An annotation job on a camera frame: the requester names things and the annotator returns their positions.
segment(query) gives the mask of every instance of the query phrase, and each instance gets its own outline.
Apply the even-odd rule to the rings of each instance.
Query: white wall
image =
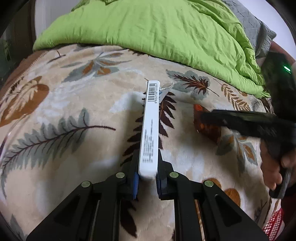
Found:
[[[265,0],[239,0],[256,18],[263,21],[277,36],[274,41],[296,59],[296,46],[292,34],[278,14]]]
[[[36,37],[47,29],[59,16],[69,13],[80,0],[36,0],[35,29]]]

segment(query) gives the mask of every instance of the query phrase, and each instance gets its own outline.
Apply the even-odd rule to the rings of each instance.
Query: green comforter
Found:
[[[33,49],[66,43],[119,45],[202,70],[257,97],[268,95],[241,23],[220,0],[83,0]]]

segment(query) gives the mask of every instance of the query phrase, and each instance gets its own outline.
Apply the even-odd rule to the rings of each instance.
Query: finger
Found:
[[[281,164],[283,167],[294,167],[296,165],[296,150],[293,149],[286,155],[284,155],[281,159]]]
[[[271,189],[273,191],[276,189],[276,183],[275,182],[271,182],[271,181],[268,181],[268,180],[264,179],[264,184],[265,184],[265,186],[267,186],[269,189]]]
[[[271,172],[280,171],[279,162],[273,159],[269,153],[261,154],[261,159],[262,159],[262,164],[261,164],[262,172],[264,172],[265,170],[268,170]]]
[[[281,184],[283,178],[279,172],[266,171],[263,173],[263,179],[269,183]]]

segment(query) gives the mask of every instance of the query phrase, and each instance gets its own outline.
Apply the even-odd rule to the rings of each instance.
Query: green light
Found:
[[[289,73],[291,73],[291,70],[288,67],[284,66],[284,68],[286,69],[286,71],[288,71]]]

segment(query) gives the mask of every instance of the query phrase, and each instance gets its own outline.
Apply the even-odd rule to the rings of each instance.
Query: black device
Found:
[[[213,110],[203,112],[201,122],[226,126],[242,135],[266,140],[270,155],[279,161],[296,147],[296,84],[284,54],[269,52],[262,65],[262,74],[271,95],[275,115],[260,112]],[[288,187],[291,169],[280,164],[283,181],[270,190],[273,198],[283,198]]]
[[[121,172],[104,182],[82,182],[27,237],[27,241],[118,241],[120,201],[132,200],[139,150]],[[207,241],[268,241],[266,234],[217,185],[190,181],[158,154],[157,192],[174,200],[175,240],[202,241],[198,200]]]

